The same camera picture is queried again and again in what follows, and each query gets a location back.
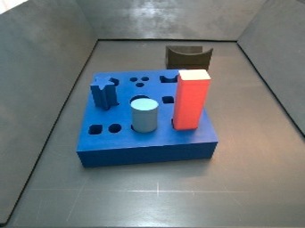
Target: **gray wall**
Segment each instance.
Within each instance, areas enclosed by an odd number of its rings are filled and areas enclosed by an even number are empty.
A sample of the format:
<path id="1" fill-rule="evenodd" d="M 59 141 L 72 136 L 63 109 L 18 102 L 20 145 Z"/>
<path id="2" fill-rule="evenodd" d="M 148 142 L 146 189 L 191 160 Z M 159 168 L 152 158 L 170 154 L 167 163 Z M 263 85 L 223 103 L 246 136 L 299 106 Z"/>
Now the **gray wall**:
<path id="1" fill-rule="evenodd" d="M 305 134 L 305 1 L 269 0 L 238 44 Z"/>
<path id="2" fill-rule="evenodd" d="M 73 0 L 31 0 L 0 15 L 0 224 L 95 42 Z"/>
<path id="3" fill-rule="evenodd" d="M 237 40 L 266 0 L 77 0 L 100 39 Z"/>

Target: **round hole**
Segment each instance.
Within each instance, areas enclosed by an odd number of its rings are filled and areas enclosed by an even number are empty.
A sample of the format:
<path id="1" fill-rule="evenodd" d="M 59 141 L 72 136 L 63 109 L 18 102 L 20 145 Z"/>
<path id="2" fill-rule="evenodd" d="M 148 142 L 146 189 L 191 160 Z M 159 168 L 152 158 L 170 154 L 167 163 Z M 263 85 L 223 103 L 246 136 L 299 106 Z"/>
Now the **round hole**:
<path id="1" fill-rule="evenodd" d="M 130 103 L 131 103 L 134 100 L 139 99 L 139 98 L 148 98 L 148 97 L 144 96 L 144 95 L 136 95 L 136 96 L 134 96 L 134 97 L 130 99 Z"/>
<path id="2" fill-rule="evenodd" d="M 143 87 L 144 86 L 144 83 L 139 82 L 136 83 L 136 87 Z"/>
<path id="3" fill-rule="evenodd" d="M 144 82 L 148 81 L 148 77 L 142 77 L 140 79 L 142 79 L 142 81 L 144 81 Z"/>
<path id="4" fill-rule="evenodd" d="M 112 125 L 109 125 L 109 127 L 108 127 L 108 131 L 109 131 L 111 133 L 117 133 L 120 130 L 121 130 L 121 126 L 120 126 L 119 124 L 112 124 Z"/>
<path id="5" fill-rule="evenodd" d="M 136 77 L 131 77 L 131 78 L 130 78 L 130 81 L 131 81 L 131 82 L 136 82 L 136 81 L 138 81 L 138 78 L 136 78 Z"/>

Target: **foam block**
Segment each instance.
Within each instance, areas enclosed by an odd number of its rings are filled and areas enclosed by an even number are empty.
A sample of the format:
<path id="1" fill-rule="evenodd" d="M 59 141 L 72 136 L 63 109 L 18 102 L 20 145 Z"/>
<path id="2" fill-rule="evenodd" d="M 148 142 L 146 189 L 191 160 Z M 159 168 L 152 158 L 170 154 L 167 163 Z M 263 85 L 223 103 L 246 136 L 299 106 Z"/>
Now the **foam block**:
<path id="1" fill-rule="evenodd" d="M 84 167 L 99 167 L 184 159 L 208 159 L 218 143 L 206 111 L 195 130 L 176 131 L 171 125 L 178 71 L 105 72 L 93 75 L 119 80 L 119 105 L 104 110 L 89 94 L 77 144 Z M 150 98 L 158 102 L 158 128 L 148 133 L 132 130 L 130 102 Z"/>

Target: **red rectangular block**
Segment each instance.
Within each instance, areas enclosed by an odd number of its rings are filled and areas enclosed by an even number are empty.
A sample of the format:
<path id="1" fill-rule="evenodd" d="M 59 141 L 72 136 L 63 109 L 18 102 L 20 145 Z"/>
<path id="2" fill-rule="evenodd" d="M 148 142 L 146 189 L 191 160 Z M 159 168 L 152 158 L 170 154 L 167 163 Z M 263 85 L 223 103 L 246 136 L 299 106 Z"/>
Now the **red rectangular block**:
<path id="1" fill-rule="evenodd" d="M 172 117 L 176 130 L 198 127 L 210 81 L 204 69 L 179 70 Z"/>

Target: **gray cylinder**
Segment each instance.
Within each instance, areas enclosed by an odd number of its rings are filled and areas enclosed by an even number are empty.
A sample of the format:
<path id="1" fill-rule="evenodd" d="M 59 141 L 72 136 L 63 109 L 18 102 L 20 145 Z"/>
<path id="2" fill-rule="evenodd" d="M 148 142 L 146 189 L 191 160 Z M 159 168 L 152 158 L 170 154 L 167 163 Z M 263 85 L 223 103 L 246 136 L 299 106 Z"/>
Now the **gray cylinder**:
<path id="1" fill-rule="evenodd" d="M 158 102 L 148 98 L 131 101 L 132 128 L 139 133 L 158 128 Z"/>

